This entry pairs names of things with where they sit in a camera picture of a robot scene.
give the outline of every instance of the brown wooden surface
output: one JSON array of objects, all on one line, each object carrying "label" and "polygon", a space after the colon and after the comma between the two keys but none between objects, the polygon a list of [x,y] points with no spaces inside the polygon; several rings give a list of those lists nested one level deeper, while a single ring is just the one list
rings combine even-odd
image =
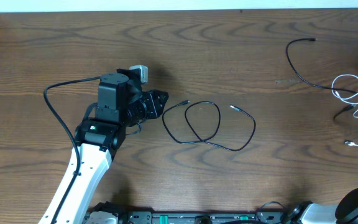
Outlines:
[{"label": "brown wooden surface", "polygon": [[[0,14],[0,223],[36,223],[70,158],[70,141],[42,97],[52,83],[117,68],[149,67],[145,89],[168,91],[167,106],[211,100],[221,107],[215,142],[249,147],[233,153],[179,145],[161,119],[129,136],[91,205],[113,201],[155,210],[253,210],[276,200],[338,203],[358,187],[358,121],[330,91],[301,83],[285,58],[311,82],[330,85],[358,75],[358,9]],[[357,89],[357,82],[340,83]],[[50,100],[74,130],[96,101],[98,82],[64,86]],[[178,138],[193,138],[183,108],[167,114]],[[216,114],[189,114],[203,136]]]}]

